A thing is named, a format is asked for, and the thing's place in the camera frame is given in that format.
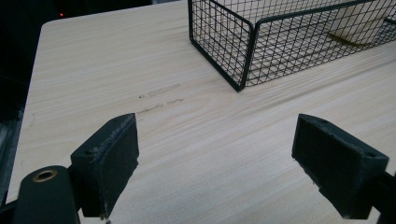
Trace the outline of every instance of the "black metal frame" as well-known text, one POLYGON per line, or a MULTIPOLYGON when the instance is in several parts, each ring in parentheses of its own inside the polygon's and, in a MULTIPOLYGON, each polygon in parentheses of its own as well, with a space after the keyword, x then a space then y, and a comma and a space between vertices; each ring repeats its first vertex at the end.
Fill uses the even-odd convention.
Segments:
POLYGON ((190 40, 241 91, 395 40, 394 9, 380 0, 189 0, 190 40), (362 11, 352 15, 343 11, 359 7, 373 14, 385 10, 389 15, 376 27, 348 31, 346 36, 355 42, 334 35, 371 24, 359 20, 337 24, 364 16, 362 11))

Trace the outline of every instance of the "light wood surface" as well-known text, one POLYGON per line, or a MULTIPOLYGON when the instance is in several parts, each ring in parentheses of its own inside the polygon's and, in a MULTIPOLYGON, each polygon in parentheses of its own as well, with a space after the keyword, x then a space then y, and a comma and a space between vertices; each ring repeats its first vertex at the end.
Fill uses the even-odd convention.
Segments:
MULTIPOLYGON (((136 113, 140 164, 112 223, 343 220, 291 157, 299 113, 327 119, 396 171, 396 43, 236 93, 192 46, 187 2, 43 26, 8 201, 107 120, 136 113)), ((98 223, 99 218, 83 218, 98 223)))

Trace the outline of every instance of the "metal wire grid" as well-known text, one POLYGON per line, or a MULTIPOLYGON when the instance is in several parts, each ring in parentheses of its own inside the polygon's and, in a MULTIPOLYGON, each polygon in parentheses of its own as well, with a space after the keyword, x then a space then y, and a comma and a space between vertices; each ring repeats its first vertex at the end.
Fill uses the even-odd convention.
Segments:
POLYGON ((193 2, 191 32, 194 40, 234 82, 240 85, 245 70, 251 27, 214 1, 193 2))
POLYGON ((382 19, 364 19, 370 17, 366 16, 368 14, 375 18, 389 8, 389 4, 384 3, 367 2, 261 23, 246 86, 261 84, 394 40, 394 25, 382 19))
POLYGON ((341 0, 218 0, 252 23, 262 18, 335 5, 341 0))
POLYGON ((262 2, 189 0, 191 42, 237 91, 396 38, 395 0, 262 2))

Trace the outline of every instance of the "black plastic bracket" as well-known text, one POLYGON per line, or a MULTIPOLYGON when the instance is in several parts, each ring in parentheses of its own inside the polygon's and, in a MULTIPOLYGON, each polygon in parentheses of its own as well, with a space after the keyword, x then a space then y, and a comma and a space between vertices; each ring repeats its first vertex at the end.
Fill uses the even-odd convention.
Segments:
POLYGON ((396 178, 389 158, 325 119, 301 114, 291 156, 343 218, 367 219, 372 206, 381 223, 396 223, 396 178))
POLYGON ((72 153, 68 169, 26 176, 18 200, 0 207, 0 223, 79 223, 79 208, 85 217, 109 217, 138 156, 134 114, 111 119, 72 153))

